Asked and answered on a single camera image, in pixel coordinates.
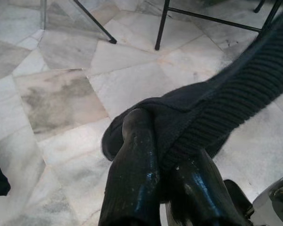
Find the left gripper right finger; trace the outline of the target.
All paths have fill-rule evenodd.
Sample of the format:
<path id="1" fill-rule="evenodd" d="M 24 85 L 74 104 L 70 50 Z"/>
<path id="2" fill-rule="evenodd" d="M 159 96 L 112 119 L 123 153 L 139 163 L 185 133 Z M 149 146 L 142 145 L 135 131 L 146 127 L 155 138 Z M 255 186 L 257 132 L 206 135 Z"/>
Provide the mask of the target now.
<path id="1" fill-rule="evenodd" d="M 169 212 L 176 226 L 249 226 L 206 151 L 172 157 L 167 188 Z"/>

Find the black shirt green logo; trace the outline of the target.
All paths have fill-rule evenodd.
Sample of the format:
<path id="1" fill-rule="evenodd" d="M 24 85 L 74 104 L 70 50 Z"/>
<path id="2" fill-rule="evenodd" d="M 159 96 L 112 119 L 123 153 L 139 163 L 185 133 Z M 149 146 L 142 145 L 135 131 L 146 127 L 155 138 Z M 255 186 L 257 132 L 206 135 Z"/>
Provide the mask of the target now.
<path id="1" fill-rule="evenodd" d="M 154 118 L 158 162 L 170 170 L 228 136 L 283 93 L 283 12 L 229 66 L 212 78 L 134 108 Z"/>

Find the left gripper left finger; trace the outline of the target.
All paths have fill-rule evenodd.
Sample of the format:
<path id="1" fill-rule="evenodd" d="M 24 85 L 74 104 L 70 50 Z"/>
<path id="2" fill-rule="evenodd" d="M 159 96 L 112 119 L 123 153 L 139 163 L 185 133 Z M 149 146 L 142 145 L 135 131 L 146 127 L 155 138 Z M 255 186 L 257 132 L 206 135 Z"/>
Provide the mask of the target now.
<path id="1" fill-rule="evenodd" d="M 98 226 L 160 226 L 160 174 L 149 112 L 124 119 L 124 143 L 108 172 Z"/>

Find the silver metal clothes rack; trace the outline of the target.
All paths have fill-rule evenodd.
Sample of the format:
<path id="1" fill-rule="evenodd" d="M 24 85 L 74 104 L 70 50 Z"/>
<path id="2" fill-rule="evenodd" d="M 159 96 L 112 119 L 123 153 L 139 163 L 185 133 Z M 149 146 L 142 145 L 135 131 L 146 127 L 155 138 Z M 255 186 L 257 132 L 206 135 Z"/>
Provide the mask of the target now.
<path id="1" fill-rule="evenodd" d="M 41 28 L 44 30 L 49 22 L 49 0 L 40 0 Z M 61 15 L 60 23 L 63 27 L 67 24 L 74 25 L 79 30 L 97 31 L 107 37 L 112 44 L 117 44 L 117 40 L 102 26 L 102 24 L 88 11 L 80 0 L 51 0 L 59 8 Z"/>

